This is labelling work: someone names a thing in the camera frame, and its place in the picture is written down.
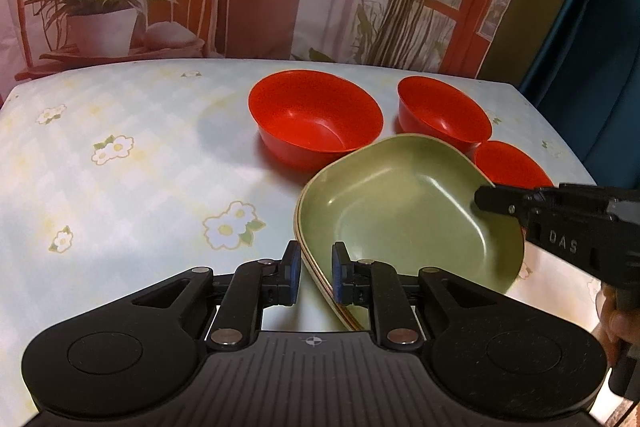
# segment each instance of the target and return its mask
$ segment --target floral tablecloth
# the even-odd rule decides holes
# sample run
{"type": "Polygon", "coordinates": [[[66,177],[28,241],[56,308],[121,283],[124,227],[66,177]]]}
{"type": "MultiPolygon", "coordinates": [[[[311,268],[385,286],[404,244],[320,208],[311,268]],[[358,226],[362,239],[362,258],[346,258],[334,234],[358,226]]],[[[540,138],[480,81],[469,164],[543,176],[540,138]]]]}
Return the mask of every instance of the floral tablecloth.
{"type": "MultiPolygon", "coordinates": [[[[67,71],[15,87],[0,110],[0,426],[35,413],[20,358],[44,328],[189,267],[231,273],[281,256],[309,176],[265,152],[246,98],[279,70],[329,71],[362,86],[394,132],[404,71],[261,60],[166,60],[67,71]]],[[[592,183],[513,86],[433,75],[487,112],[554,183],[592,183]]],[[[527,245],[509,294],[591,330],[599,283],[527,245]]],[[[299,304],[264,328],[342,326],[308,274],[299,304]]],[[[604,420],[620,401],[603,391],[604,420]]]]}

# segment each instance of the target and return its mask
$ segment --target metal screw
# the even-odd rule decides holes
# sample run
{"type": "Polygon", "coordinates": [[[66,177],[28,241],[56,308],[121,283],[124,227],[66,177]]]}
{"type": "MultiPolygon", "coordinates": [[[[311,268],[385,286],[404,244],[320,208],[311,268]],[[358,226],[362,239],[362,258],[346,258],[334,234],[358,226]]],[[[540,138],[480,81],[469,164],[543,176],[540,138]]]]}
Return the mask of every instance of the metal screw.
{"type": "Polygon", "coordinates": [[[396,328],[389,331],[386,337],[394,344],[413,344],[418,340],[418,332],[409,328],[396,328]]]}
{"type": "Polygon", "coordinates": [[[233,346],[242,340],[242,333],[233,328],[222,328],[211,333],[211,340],[222,346],[233,346]]]}

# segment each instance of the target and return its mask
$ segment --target plant pot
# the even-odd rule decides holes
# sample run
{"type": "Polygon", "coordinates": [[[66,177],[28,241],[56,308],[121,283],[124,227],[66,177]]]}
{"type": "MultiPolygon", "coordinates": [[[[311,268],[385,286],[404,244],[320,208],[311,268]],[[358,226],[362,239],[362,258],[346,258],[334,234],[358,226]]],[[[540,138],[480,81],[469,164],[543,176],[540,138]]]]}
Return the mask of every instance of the plant pot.
{"type": "Polygon", "coordinates": [[[126,57],[138,18],[135,8],[67,17],[69,33],[82,57],[126,57]]]}

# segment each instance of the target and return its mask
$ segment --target curtain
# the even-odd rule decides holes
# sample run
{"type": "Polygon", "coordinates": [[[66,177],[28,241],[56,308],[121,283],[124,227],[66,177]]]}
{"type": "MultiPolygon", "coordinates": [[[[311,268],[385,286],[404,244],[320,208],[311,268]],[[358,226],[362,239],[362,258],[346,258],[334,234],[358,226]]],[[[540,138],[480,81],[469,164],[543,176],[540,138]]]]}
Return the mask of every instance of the curtain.
{"type": "Polygon", "coordinates": [[[596,183],[640,183],[640,0],[565,0],[521,92],[596,183]]]}

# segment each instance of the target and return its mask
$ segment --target red bowl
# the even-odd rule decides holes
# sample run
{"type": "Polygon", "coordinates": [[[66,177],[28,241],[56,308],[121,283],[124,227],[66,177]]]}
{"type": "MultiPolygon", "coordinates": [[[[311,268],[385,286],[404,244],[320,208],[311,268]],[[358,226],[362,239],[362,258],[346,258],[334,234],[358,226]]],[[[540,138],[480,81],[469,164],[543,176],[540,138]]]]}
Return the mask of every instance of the red bowl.
{"type": "Polygon", "coordinates": [[[481,143],[472,152],[471,160],[495,184],[529,190],[554,185],[537,163],[508,143],[494,140],[481,143]]]}
{"type": "Polygon", "coordinates": [[[484,110],[455,87],[427,76],[398,84],[398,120],[405,132],[428,134],[466,153],[489,140],[493,129],[484,110]]]}
{"type": "Polygon", "coordinates": [[[372,143],[383,126],[382,111],[364,89],[321,71],[264,77],[249,93],[249,111],[271,153],[303,170],[372,143]]]}

